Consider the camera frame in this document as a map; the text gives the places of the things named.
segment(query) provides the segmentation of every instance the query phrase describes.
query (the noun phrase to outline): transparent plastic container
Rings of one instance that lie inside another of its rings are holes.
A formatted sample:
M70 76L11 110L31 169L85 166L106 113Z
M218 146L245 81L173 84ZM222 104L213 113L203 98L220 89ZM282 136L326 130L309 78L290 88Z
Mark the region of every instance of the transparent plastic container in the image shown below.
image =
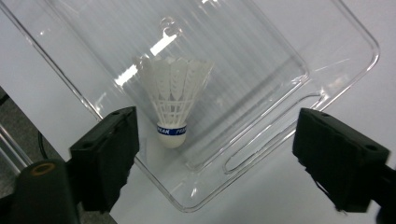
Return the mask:
M323 110L379 57L338 0L4 0L2 9L98 120L137 106L135 163L183 212L270 160L301 107ZM133 60L142 56L214 64L181 147L157 138Z

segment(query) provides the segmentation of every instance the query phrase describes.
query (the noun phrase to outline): shuttlecock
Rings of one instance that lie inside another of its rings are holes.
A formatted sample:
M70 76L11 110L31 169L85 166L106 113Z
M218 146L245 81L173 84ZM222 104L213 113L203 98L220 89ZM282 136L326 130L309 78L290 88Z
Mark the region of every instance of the shuttlecock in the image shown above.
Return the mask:
M165 147L185 141L186 118L212 67L213 63L183 58L138 60L138 75L157 113L157 131Z

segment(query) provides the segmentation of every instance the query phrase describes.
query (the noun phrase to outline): white table surface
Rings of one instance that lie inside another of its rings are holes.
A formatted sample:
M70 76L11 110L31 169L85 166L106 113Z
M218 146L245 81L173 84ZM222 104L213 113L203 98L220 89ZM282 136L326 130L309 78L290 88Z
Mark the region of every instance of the white table surface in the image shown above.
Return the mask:
M378 64L326 112L393 151L396 165L396 2L346 0L379 42ZM0 12L0 85L68 159L68 148L96 121ZM191 214L176 210L133 167L111 215L123 223L375 223L378 206L345 216L315 186L289 149L274 152Z

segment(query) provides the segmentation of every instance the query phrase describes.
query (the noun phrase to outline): black cable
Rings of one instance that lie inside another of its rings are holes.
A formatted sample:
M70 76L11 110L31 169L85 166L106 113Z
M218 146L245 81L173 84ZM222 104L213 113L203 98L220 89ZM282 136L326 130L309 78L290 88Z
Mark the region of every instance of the black cable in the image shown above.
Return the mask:
M38 147L40 148L41 155L43 156L44 159L48 159L49 157L47 156L47 152L44 149L43 134L41 132L38 132L37 139L38 139Z
M0 99L0 106L1 105L3 105L5 102L6 102L6 100L8 100L9 99L9 95L4 95L1 99Z

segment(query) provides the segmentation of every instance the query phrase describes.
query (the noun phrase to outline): screw hole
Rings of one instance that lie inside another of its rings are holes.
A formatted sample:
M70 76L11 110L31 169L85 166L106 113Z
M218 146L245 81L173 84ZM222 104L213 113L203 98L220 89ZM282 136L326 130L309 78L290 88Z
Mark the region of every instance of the screw hole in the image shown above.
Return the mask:
M53 169L55 169L55 164L54 163L45 162L45 163L37 165L35 168L33 168L33 170L31 171L31 174L34 175L34 176L44 175L46 173L49 173Z
M372 150L372 151L377 151L378 150L378 148L376 148L375 146L372 146L372 145L368 145L368 146L366 146L368 149L370 149L370 150Z

